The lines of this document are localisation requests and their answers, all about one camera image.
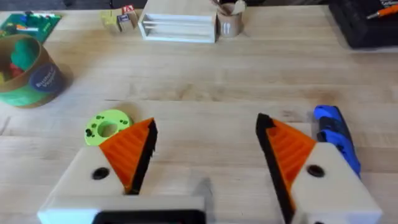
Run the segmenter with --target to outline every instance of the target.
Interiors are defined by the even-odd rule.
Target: black screw hole
[[[309,165],[307,167],[307,172],[314,177],[323,177],[325,175],[325,171],[322,167],[318,165]]]
[[[91,175],[91,177],[94,180],[102,180],[105,177],[107,177],[109,175],[109,169],[105,168],[105,167],[100,167],[98,169],[96,169],[93,174]]]

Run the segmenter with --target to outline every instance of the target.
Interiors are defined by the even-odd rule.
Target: cup
[[[225,3],[221,5],[224,9],[232,12],[235,8],[235,3]],[[236,15],[224,15],[217,10],[217,24],[218,33],[222,37],[235,37],[243,30],[242,12]]]
[[[18,108],[35,108],[53,100],[62,91],[65,79],[43,45],[22,34],[0,39],[0,72],[9,71],[15,43],[21,39],[34,43],[38,56],[22,74],[0,84],[0,101]]]

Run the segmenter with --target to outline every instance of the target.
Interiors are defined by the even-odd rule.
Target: green plastic gear
[[[86,126],[85,140],[89,146],[99,146],[102,142],[112,137],[119,131],[134,124],[130,117],[119,110],[106,110],[94,116]],[[116,130],[110,136],[104,136],[107,126],[116,125]]]

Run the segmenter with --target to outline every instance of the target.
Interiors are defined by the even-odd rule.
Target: black case
[[[398,45],[398,14],[366,19],[384,6],[382,0],[333,0],[329,9],[354,49]]]

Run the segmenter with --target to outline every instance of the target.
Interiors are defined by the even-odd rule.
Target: blue plastic piece
[[[321,117],[325,116],[328,118],[333,118],[336,119],[340,122],[342,122],[342,117],[340,115],[340,112],[336,109],[335,106],[328,106],[328,105],[318,105],[315,107],[315,110],[313,111],[313,115],[315,119],[319,120]]]
[[[356,157],[351,135],[339,109],[335,106],[318,105],[314,109],[314,117],[320,122],[318,138],[321,136],[322,139],[318,140],[334,144],[356,175],[361,178],[361,163]]]

